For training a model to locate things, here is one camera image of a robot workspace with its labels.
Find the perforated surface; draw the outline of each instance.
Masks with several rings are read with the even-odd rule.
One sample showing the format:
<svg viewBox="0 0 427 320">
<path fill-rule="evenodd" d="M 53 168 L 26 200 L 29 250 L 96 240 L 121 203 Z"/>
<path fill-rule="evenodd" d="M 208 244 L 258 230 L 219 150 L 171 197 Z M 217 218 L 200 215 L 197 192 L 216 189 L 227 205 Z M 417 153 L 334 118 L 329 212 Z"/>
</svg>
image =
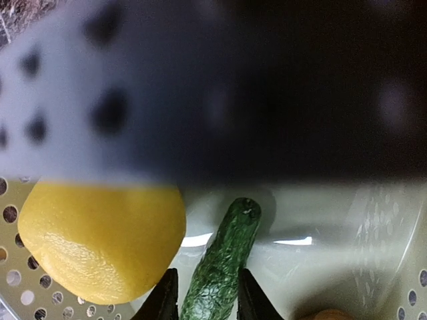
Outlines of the perforated surface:
<svg viewBox="0 0 427 320">
<path fill-rule="evenodd" d="M 22 320 L 130 319 L 135 313 L 130 304 L 94 305 L 72 295 L 26 250 L 17 232 L 17 218 L 32 188 L 32 182 L 8 181 L 0 196 L 0 300 Z"/>
<path fill-rule="evenodd" d="M 417 290 L 414 290 L 419 286 L 420 270 L 411 271 L 412 278 L 417 278 L 417 286 L 414 287 L 414 281 L 411 281 L 407 289 L 399 290 L 399 300 L 393 300 L 393 296 L 395 282 L 407 277 L 402 266 L 410 258 L 408 248 L 422 245 L 413 242 L 412 237 L 416 226 L 424 219 L 426 195 L 427 190 L 421 185 L 403 184 L 377 185 L 369 193 L 361 195 L 366 198 L 366 208 L 360 217 L 362 220 L 354 242 L 357 249 L 353 275 L 366 317 L 393 320 L 403 318 L 405 313 L 405 319 L 415 319 L 412 314 L 408 315 L 408 305 L 418 313 L 423 312 Z M 399 311 L 401 301 L 405 302 L 405 308 Z M 392 304 L 393 316 L 398 318 L 391 317 L 391 312 L 384 317 L 384 309 Z"/>
<path fill-rule="evenodd" d="M 381 310 L 385 319 L 427 319 L 426 215 L 421 215 L 410 238 L 399 277 Z"/>
<path fill-rule="evenodd" d="M 4 172 L 426 172 L 425 3 L 221 2 L 74 0 L 30 27 L 0 53 Z"/>
</svg>

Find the lemon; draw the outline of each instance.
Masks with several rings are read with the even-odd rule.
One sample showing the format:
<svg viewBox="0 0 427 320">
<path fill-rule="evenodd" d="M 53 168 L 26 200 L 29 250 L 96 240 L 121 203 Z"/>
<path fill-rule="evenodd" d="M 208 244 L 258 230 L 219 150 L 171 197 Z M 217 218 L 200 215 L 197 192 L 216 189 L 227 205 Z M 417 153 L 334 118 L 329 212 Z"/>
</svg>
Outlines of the lemon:
<svg viewBox="0 0 427 320">
<path fill-rule="evenodd" d="M 38 183 L 18 230 L 64 288 L 92 303 L 127 303 L 169 267 L 185 234 L 185 207 L 175 187 Z"/>
</svg>

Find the green cucumber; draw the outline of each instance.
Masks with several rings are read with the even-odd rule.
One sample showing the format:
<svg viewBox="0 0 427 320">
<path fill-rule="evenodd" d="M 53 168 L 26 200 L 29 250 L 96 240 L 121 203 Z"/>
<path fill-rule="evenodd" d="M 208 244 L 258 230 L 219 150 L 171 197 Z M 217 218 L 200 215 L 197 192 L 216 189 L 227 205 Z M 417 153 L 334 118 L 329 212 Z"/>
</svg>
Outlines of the green cucumber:
<svg viewBox="0 0 427 320">
<path fill-rule="evenodd" d="M 215 239 L 195 268 L 180 320 L 227 320 L 238 295 L 239 272 L 246 266 L 261 208 L 238 198 L 228 208 Z"/>
</svg>

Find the colander hole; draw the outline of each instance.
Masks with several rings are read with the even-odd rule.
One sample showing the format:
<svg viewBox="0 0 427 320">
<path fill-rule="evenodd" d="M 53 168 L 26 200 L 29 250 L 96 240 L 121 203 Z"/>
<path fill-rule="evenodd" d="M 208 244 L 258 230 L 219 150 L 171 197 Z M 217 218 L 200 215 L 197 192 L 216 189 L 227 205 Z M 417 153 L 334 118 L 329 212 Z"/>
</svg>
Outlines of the colander hole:
<svg viewBox="0 0 427 320">
<path fill-rule="evenodd" d="M 36 270 L 39 267 L 39 263 L 33 256 L 30 256 L 30 258 L 28 258 L 27 265 L 28 268 L 30 268 L 31 270 Z"/>
<path fill-rule="evenodd" d="M 95 315 L 95 313 L 96 313 L 96 307 L 94 305 L 89 306 L 86 310 L 86 315 L 89 318 L 92 318 Z"/>
<path fill-rule="evenodd" d="M 46 310 L 44 310 L 42 308 L 37 309 L 34 312 L 34 319 L 35 320 L 45 320 L 46 319 L 46 314 L 47 314 Z"/>
<path fill-rule="evenodd" d="M 52 294 L 52 303 L 54 305 L 58 305 L 62 303 L 63 298 L 64 296 L 62 295 L 62 292 L 60 291 L 54 292 L 54 294 Z"/>
<path fill-rule="evenodd" d="M 403 309 L 402 307 L 398 310 L 398 319 L 405 320 L 405 309 Z"/>
<path fill-rule="evenodd" d="M 7 147 L 7 140 L 7 130 L 4 125 L 2 125 L 0 128 L 0 148 L 5 149 Z"/>
<path fill-rule="evenodd" d="M 399 204 L 397 202 L 393 204 L 393 213 L 394 215 L 397 215 L 399 213 Z"/>
<path fill-rule="evenodd" d="M 426 270 L 422 270 L 420 273 L 420 283 L 421 283 L 421 286 L 423 286 L 423 287 L 427 286 L 427 271 Z"/>
<path fill-rule="evenodd" d="M 32 50 L 21 58 L 19 66 L 26 76 L 34 78 L 40 70 L 40 52 L 36 49 Z"/>
<path fill-rule="evenodd" d="M 15 236 L 15 244 L 18 246 L 18 248 L 24 248 L 24 242 L 22 242 L 21 236 L 16 234 Z"/>
<path fill-rule="evenodd" d="M 6 282 L 11 287 L 16 287 L 21 283 L 22 277 L 19 271 L 10 270 L 6 275 Z"/>
<path fill-rule="evenodd" d="M 97 49 L 105 49 L 120 30 L 122 13 L 117 3 L 105 6 L 84 25 L 85 38 Z"/>
<path fill-rule="evenodd" d="M 7 191 L 7 182 L 4 178 L 0 178 L 0 195 L 4 195 Z"/>
<path fill-rule="evenodd" d="M 113 313 L 114 312 L 114 309 L 115 309 L 115 305 L 108 305 L 107 306 L 107 312 L 110 314 L 110 313 Z"/>
<path fill-rule="evenodd" d="M 409 296 L 408 296 L 408 298 L 409 298 L 409 304 L 410 304 L 411 306 L 414 306 L 414 305 L 415 305 L 415 303 L 416 303 L 416 292 L 415 292 L 414 290 L 411 290 L 411 291 L 409 292 Z"/>
<path fill-rule="evenodd" d="M 66 307 L 64 311 L 62 311 L 62 318 L 64 320 L 70 320 L 74 315 L 74 309 L 71 307 Z"/>
<path fill-rule="evenodd" d="M 45 289 L 47 289 L 47 288 L 49 288 L 50 286 L 51 286 L 51 284 L 52 284 L 52 278 L 50 278 L 50 276 L 48 276 L 48 275 L 44 275 L 44 276 L 42 276 L 41 278 L 40 278 L 40 286 L 42 287 L 42 288 L 45 288 Z"/>
<path fill-rule="evenodd" d="M 126 125 L 129 115 L 128 102 L 126 92 L 122 88 L 108 88 L 93 108 L 90 119 L 93 129 L 106 137 L 118 134 Z"/>
<path fill-rule="evenodd" d="M 23 305 L 30 305 L 34 302 L 34 292 L 31 290 L 25 290 L 21 295 L 21 302 Z"/>
<path fill-rule="evenodd" d="M 0 263 L 5 262 L 7 259 L 7 251 L 5 248 L 0 247 Z"/>
<path fill-rule="evenodd" d="M 7 206 L 3 210 L 3 218 L 7 223 L 14 223 L 18 218 L 18 210 L 12 205 Z"/>
</svg>

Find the cucumber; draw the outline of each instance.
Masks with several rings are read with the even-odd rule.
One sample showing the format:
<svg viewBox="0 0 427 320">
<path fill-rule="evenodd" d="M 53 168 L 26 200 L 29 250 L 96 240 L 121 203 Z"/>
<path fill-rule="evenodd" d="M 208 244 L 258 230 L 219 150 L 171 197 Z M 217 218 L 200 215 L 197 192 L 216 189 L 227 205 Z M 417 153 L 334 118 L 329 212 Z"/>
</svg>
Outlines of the cucumber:
<svg viewBox="0 0 427 320">
<path fill-rule="evenodd" d="M 238 295 L 240 271 L 246 266 L 261 208 L 238 198 L 228 208 L 215 239 L 195 268 L 180 320 L 227 320 Z"/>
</svg>

